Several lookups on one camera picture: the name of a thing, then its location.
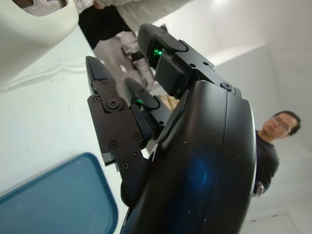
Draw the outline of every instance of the green led light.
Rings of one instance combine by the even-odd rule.
[[[161,56],[162,55],[162,51],[155,49],[154,50],[154,56]]]

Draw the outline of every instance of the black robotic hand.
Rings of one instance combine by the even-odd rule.
[[[115,163],[129,206],[122,234],[237,234],[255,174],[252,110],[213,64],[151,24],[138,43],[156,80],[180,99],[171,113],[126,80],[128,107],[104,65],[87,57],[88,103],[106,165]],[[141,154],[156,139],[150,158]]]

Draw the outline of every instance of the blue tray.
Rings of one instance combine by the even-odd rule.
[[[111,190],[90,153],[0,198],[0,234],[112,234],[117,220]]]

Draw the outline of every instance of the person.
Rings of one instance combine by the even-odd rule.
[[[260,131],[256,131],[257,168],[255,176],[255,187],[263,185],[268,190],[271,180],[275,175],[279,158],[277,156],[273,141],[294,135],[301,128],[301,119],[292,111],[282,111],[267,120]]]
[[[95,0],[80,13],[79,26],[94,49],[100,40],[112,38],[122,31],[137,32],[141,24],[153,23],[189,1]]]

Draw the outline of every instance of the white jacket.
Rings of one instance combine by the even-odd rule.
[[[93,5],[94,0],[74,0],[78,13],[83,12],[84,9]]]
[[[101,6],[114,5],[128,27],[137,32],[143,23],[154,23],[191,0],[96,0]]]

